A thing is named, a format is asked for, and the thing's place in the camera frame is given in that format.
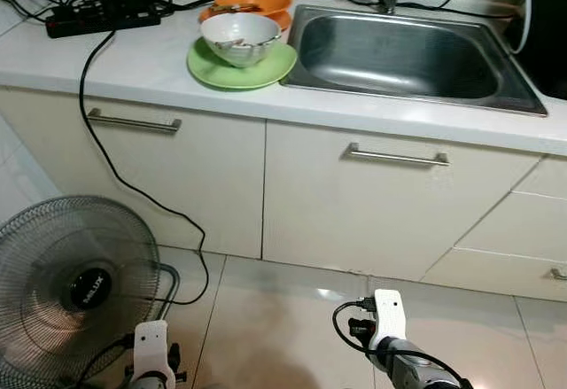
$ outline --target sink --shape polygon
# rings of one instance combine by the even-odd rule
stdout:
[[[289,44],[283,85],[548,114],[482,24],[301,5]]]

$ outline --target floor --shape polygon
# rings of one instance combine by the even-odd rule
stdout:
[[[178,299],[191,299],[203,283],[194,253],[163,248],[161,259],[182,274]],[[475,389],[567,388],[567,303],[216,254],[206,261],[206,296],[167,316],[190,376],[180,389],[391,389],[330,324],[337,305],[376,288],[400,291],[408,338]],[[353,314],[363,316],[346,311],[343,323]],[[117,362],[96,380],[117,382],[122,371]]]

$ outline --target cabinet handle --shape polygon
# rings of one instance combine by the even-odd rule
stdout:
[[[131,128],[143,128],[149,130],[157,130],[158,132],[167,132],[174,134],[181,127],[181,120],[175,119],[171,124],[153,123],[151,121],[132,121],[131,119],[122,119],[120,117],[103,116],[100,108],[93,108],[89,112],[89,120],[95,123],[107,123],[110,125],[128,126]]]
[[[551,275],[555,280],[567,281],[567,274],[559,268],[551,268]]]
[[[350,143],[346,148],[346,155],[355,159],[402,161],[425,166],[449,166],[447,155],[443,152],[439,152],[433,159],[421,159],[419,157],[398,156],[393,154],[383,154],[381,152],[363,152],[359,150],[358,143]]]

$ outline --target cabinet door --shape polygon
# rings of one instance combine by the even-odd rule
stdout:
[[[13,89],[0,95],[0,111],[64,194],[115,198],[147,221],[159,243],[197,247],[199,235],[184,219],[111,176],[84,128],[76,96]],[[98,99],[87,99],[86,106],[135,121],[179,119],[174,135],[94,127],[127,181],[205,228],[205,250],[260,257],[263,121]]]
[[[419,280],[538,157],[528,153],[268,123],[264,257]],[[449,166],[346,156],[368,152]]]
[[[528,298],[567,300],[567,264],[501,253],[453,249],[437,262],[424,283],[462,287],[482,292],[513,294]]]
[[[567,262],[567,200],[510,193],[456,247]]]
[[[567,198],[567,157],[546,157],[514,191]]]

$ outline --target white countertop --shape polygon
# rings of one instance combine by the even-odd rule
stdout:
[[[296,3],[360,9],[335,0]],[[185,62],[199,37],[199,12],[177,12],[160,26],[118,32],[89,71],[87,95],[567,156],[567,101],[541,94],[547,118],[277,83],[243,92],[207,88]],[[416,13],[399,10],[400,15]],[[445,13],[435,18],[455,19]],[[105,36],[52,40],[43,26],[22,23],[0,37],[0,85],[76,93],[86,58]]]

